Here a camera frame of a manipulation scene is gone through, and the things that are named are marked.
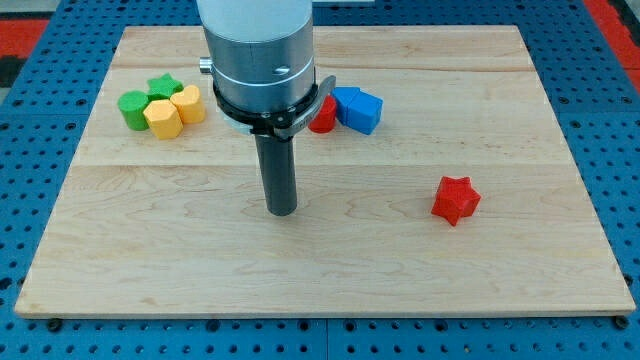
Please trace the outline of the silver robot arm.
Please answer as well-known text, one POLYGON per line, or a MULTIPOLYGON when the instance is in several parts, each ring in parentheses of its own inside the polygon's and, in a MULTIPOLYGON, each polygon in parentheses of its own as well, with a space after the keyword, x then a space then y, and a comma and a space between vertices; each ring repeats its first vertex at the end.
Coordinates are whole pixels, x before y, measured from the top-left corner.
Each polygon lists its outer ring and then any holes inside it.
POLYGON ((218 107, 235 130, 289 124, 317 96, 311 0, 197 0, 218 107))

